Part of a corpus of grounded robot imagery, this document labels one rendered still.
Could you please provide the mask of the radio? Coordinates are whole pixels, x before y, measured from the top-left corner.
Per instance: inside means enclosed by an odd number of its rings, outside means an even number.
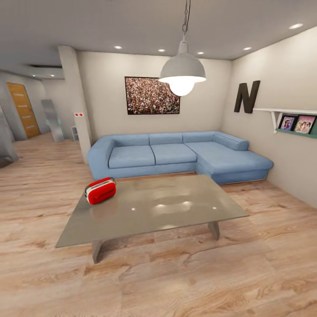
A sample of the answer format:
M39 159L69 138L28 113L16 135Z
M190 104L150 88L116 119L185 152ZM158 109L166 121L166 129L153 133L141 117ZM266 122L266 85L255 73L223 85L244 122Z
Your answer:
M115 195L116 183L115 181L111 180L110 177L107 177L90 184L85 192L87 201L91 205L96 205Z

